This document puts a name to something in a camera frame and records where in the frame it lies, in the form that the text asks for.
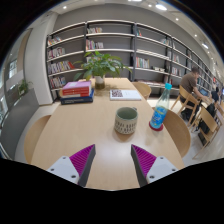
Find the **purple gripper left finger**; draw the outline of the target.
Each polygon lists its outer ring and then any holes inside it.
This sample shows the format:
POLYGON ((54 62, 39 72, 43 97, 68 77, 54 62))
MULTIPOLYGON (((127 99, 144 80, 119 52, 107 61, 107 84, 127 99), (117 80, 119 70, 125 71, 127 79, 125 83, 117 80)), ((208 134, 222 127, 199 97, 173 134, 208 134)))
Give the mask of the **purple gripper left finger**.
POLYGON ((95 154, 95 145, 87 146, 70 157, 60 157, 47 171, 81 187, 85 187, 95 154))

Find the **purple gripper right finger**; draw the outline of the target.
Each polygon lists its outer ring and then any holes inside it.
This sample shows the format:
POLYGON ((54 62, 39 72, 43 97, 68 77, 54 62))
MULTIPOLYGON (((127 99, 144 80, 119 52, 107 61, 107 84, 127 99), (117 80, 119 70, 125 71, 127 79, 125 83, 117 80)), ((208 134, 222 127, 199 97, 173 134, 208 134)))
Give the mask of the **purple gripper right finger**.
POLYGON ((164 156, 156 157, 134 144, 131 145, 131 156, 141 187, 177 171, 177 168, 164 156))

